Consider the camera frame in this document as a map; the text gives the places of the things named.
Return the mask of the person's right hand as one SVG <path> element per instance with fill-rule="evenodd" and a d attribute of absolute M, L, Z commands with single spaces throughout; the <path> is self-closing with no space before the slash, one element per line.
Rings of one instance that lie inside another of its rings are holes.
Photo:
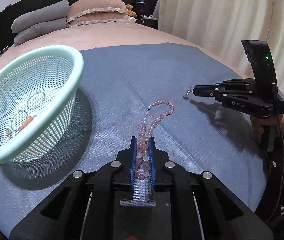
<path fill-rule="evenodd" d="M 280 125 L 282 132 L 284 133 L 284 114 L 277 116 L 272 115 L 267 119 L 258 119 L 255 116 L 251 116 L 251 124 L 253 133 L 256 137 L 261 138 L 265 127 Z"/>

